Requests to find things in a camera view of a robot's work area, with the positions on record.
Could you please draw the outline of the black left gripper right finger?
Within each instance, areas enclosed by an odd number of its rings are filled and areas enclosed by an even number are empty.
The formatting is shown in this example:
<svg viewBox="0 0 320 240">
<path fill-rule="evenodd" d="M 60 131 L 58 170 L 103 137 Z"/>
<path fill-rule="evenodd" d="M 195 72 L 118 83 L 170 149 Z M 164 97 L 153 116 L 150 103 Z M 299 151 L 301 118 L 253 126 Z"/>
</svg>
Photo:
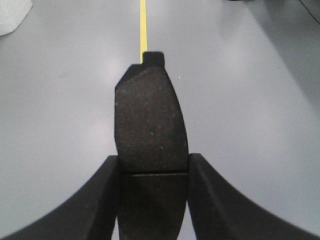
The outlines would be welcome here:
<svg viewBox="0 0 320 240">
<path fill-rule="evenodd" d="M 318 240 L 228 183 L 199 153 L 189 156 L 188 207 L 198 240 Z"/>
</svg>

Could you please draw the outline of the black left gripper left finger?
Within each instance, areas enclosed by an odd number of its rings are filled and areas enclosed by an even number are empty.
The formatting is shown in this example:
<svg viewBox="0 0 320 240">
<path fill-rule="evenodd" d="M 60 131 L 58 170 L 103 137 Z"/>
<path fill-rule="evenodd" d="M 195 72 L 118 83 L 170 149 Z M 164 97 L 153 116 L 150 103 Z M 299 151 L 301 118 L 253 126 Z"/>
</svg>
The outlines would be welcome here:
<svg viewBox="0 0 320 240">
<path fill-rule="evenodd" d="M 110 240 L 119 206 L 118 158 L 109 156 L 69 199 L 7 240 Z"/>
</svg>

